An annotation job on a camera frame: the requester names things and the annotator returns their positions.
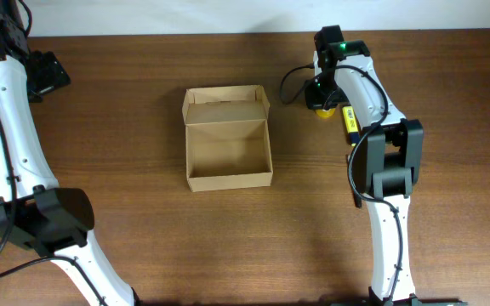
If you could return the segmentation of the yellow tape roll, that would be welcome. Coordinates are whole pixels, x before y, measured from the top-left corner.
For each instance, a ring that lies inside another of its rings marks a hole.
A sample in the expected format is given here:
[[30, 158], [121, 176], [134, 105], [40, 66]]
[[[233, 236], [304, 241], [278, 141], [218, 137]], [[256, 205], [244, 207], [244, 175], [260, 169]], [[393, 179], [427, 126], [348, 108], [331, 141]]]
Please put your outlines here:
[[324, 109], [318, 109], [318, 110], [315, 110], [315, 113], [320, 117], [320, 118], [329, 118], [331, 116], [334, 115], [336, 109], [335, 108], [331, 108], [331, 109], [328, 109], [328, 110], [324, 110]]

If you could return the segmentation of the yellow highlighter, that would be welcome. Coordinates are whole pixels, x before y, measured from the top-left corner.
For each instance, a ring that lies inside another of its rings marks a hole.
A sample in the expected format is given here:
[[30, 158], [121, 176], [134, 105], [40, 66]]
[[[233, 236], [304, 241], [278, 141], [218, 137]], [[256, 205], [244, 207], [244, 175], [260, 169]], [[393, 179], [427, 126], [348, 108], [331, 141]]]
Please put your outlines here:
[[342, 114], [344, 117], [346, 131], [349, 136], [350, 145], [356, 146], [360, 140], [360, 134], [358, 129], [358, 123], [355, 117], [355, 112], [351, 105], [342, 107]]

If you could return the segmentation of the brown cardboard box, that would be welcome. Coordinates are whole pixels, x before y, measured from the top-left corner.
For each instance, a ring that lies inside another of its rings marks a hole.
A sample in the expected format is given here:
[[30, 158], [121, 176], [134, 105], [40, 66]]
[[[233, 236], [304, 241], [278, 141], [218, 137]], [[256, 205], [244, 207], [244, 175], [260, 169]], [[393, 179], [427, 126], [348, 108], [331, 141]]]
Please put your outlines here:
[[271, 185], [269, 111], [260, 85], [186, 90], [182, 116], [191, 191]]

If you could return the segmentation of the black permanent marker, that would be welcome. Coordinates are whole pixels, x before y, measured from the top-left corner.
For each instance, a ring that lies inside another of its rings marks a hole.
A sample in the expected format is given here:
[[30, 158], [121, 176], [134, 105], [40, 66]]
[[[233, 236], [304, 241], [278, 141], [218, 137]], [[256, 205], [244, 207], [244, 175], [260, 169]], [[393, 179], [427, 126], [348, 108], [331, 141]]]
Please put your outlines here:
[[[350, 155], [346, 155], [345, 158], [346, 158], [347, 166], [348, 166], [349, 165], [349, 160], [350, 160]], [[361, 209], [362, 208], [362, 200], [361, 200], [361, 198], [357, 195], [357, 193], [355, 191], [352, 191], [352, 188], [351, 188], [351, 192], [352, 192], [352, 196], [353, 196], [355, 207], [358, 208], [358, 209]]]

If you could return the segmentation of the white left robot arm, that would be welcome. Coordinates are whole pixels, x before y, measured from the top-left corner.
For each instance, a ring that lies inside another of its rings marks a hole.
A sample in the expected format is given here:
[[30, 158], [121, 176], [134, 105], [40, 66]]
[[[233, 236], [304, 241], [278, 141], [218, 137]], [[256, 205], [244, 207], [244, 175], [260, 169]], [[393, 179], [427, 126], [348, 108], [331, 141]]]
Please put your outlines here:
[[43, 154], [30, 105], [71, 79], [54, 53], [29, 48], [30, 11], [0, 0], [0, 279], [51, 262], [91, 305], [138, 305], [96, 240], [88, 196], [60, 187]]

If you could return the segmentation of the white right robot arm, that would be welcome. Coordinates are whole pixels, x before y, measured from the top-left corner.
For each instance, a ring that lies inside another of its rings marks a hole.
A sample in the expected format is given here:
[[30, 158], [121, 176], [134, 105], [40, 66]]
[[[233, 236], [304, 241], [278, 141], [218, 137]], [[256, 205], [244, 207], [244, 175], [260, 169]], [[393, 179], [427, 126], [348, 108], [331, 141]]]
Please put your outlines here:
[[418, 120], [408, 120], [391, 102], [365, 42], [345, 40], [339, 26], [315, 36], [315, 76], [305, 85], [306, 104], [328, 112], [347, 102], [360, 138], [348, 157], [348, 179], [356, 205], [367, 206], [373, 242], [376, 305], [404, 305], [415, 298], [410, 276], [407, 215], [419, 177], [424, 138]]

